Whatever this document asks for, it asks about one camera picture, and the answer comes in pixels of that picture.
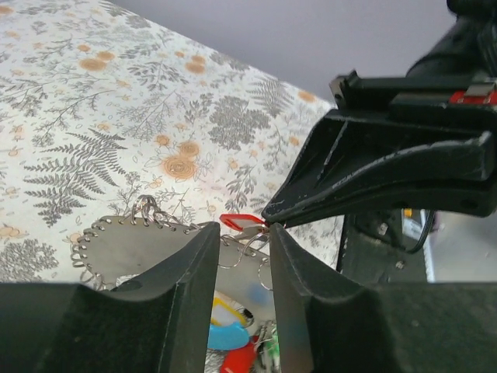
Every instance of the table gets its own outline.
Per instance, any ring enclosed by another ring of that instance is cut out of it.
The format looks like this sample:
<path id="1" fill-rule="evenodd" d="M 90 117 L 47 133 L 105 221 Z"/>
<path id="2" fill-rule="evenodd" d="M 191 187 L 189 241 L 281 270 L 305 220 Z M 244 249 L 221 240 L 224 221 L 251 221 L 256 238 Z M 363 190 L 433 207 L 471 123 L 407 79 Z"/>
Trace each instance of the table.
<path id="1" fill-rule="evenodd" d="M 0 281 L 80 281 L 82 230 L 142 193 L 185 223 L 259 214 L 331 107 L 109 2 L 0 3 Z M 341 227 L 291 233 L 332 265 Z"/>

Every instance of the red label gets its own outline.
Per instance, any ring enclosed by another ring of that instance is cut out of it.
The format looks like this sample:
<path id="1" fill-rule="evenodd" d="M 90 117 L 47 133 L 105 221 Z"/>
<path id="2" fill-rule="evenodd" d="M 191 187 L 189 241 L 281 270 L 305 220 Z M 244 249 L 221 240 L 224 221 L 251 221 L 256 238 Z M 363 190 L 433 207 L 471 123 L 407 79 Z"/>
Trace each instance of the red label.
<path id="1" fill-rule="evenodd" d="M 254 336 L 245 347 L 228 352 L 220 373 L 250 373 L 256 358 L 254 342 L 257 342 L 257 339 L 258 337 Z"/>
<path id="2" fill-rule="evenodd" d="M 497 105 L 497 92 L 488 96 L 466 96 L 465 91 L 455 92 L 449 100 L 450 103 L 473 104 L 473 105 Z"/>
<path id="3" fill-rule="evenodd" d="M 263 220 L 250 214 L 221 214 L 219 217 L 222 223 L 235 231 L 242 232 L 244 228 L 251 225 L 262 224 L 267 225 Z"/>

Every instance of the yellow key tag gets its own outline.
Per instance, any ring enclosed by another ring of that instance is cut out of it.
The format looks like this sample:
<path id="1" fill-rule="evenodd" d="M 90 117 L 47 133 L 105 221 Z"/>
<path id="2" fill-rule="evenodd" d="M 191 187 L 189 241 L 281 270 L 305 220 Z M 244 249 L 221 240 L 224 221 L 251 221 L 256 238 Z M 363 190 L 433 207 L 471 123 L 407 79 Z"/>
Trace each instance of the yellow key tag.
<path id="1" fill-rule="evenodd" d="M 233 309 L 223 299 L 214 296 L 210 323 L 215 326 L 230 326 L 234 322 L 239 322 L 243 326 L 246 326 L 247 324 L 245 318 L 240 312 Z"/>

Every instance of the red key tag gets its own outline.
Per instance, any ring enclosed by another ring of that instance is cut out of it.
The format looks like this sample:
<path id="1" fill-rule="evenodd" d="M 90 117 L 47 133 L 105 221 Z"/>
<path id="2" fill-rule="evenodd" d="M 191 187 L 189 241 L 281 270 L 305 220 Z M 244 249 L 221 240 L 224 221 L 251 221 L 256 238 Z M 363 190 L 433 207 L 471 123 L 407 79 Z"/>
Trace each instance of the red key tag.
<path id="1" fill-rule="evenodd" d="M 258 337 L 254 336 L 245 347 L 231 350 L 226 355 L 220 373 L 249 373 L 256 358 L 255 342 Z"/>
<path id="2" fill-rule="evenodd" d="M 263 220 L 250 214 L 221 214 L 219 220 L 235 231 L 243 232 L 244 228 L 252 225 L 267 225 Z"/>

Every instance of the gray wall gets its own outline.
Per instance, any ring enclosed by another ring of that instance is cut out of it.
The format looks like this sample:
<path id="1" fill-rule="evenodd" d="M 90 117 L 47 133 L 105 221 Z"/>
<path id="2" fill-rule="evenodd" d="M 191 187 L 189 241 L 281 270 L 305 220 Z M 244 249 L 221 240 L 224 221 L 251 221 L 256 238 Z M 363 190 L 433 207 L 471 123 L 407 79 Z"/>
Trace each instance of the gray wall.
<path id="1" fill-rule="evenodd" d="M 328 82 L 401 75 L 454 21 L 444 0 L 112 0 L 331 99 Z"/>

